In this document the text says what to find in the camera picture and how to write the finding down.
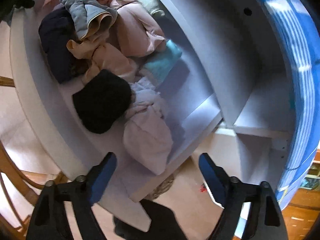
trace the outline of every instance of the floor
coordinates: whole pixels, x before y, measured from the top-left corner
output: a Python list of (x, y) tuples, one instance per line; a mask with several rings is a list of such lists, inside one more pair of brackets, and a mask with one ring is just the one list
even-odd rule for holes
[[(9, 56), (10, 28), (0, 23), (0, 75), (12, 78)], [(43, 174), (57, 174), (59, 168), (42, 148), (33, 133), (14, 88), (0, 87), (0, 139), (19, 169)], [(28, 204), (4, 176), (7, 190), (22, 218), (32, 212)], [(171, 208), (189, 240), (205, 240), (215, 227), (222, 209), (207, 192), (201, 193), (202, 176), (189, 158), (180, 168), (171, 189), (156, 202)], [(19, 225), (0, 190), (0, 213), (15, 227)], [(65, 203), (69, 224), (75, 240), (82, 239), (70, 203)], [(108, 240), (122, 239), (113, 233), (112, 215), (99, 205), (92, 208)]]

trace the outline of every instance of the pink jacket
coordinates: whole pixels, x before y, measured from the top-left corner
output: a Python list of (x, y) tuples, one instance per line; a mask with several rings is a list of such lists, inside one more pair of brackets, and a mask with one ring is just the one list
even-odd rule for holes
[(118, 12), (114, 24), (121, 52), (126, 57), (143, 57), (165, 50), (163, 31), (137, 0), (111, 0), (110, 7)]

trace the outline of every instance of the wooden furniture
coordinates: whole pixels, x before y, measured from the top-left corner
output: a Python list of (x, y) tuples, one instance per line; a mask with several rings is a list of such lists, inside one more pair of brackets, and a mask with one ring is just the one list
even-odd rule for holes
[[(13, 79), (0, 77), (0, 86), (6, 87), (14, 87)], [(38, 178), (39, 175), (44, 179), (44, 182), (48, 176), (45, 174), (37, 174), (33, 172), (25, 172), (20, 171), (18, 167), (14, 164), (14, 162), (9, 157), (7, 151), (5, 150), (2, 142), (0, 141), (0, 186), (4, 192), (4, 196), (14, 214), (20, 226), (14, 228), (1, 214), (0, 214), (0, 223), (18, 240), (24, 240), (25, 235), (28, 230), (28, 225), (31, 216), (28, 215), (26, 218), (21, 218), (18, 214), (18, 211), (15, 208), (15, 205), (10, 198), (10, 195), (7, 191), (7, 188), (4, 184), (3, 176), (5, 174), (10, 182), (14, 185), (14, 187), (22, 194), (22, 196), (33, 206), (36, 205), (38, 200), (38, 194), (35, 192), (33, 188), (42, 189), (44, 185), (38, 184), (30, 179), (30, 177)], [(60, 172), (57, 176), (55, 176), (55, 183), (65, 183), (68, 178)]]
[[(314, 163), (318, 163), (319, 161), (320, 150), (316, 153)], [(320, 214), (319, 188), (315, 190), (299, 188), (282, 213), (289, 240), (302, 240)]]

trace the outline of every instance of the black beanie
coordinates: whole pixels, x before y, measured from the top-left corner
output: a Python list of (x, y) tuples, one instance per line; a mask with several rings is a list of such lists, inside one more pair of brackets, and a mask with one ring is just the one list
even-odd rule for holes
[(104, 133), (129, 108), (130, 85), (103, 69), (82, 90), (72, 95), (83, 125), (94, 133)]

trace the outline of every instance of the clothing pile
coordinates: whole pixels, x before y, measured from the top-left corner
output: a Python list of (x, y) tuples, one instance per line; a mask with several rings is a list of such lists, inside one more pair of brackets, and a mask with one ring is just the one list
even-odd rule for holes
[(124, 115), (127, 152), (161, 174), (173, 142), (156, 86), (182, 55), (154, 19), (168, 11), (159, 0), (45, 0), (43, 8), (39, 36), (52, 75), (63, 83), (83, 74), (73, 95), (83, 125), (100, 134)]

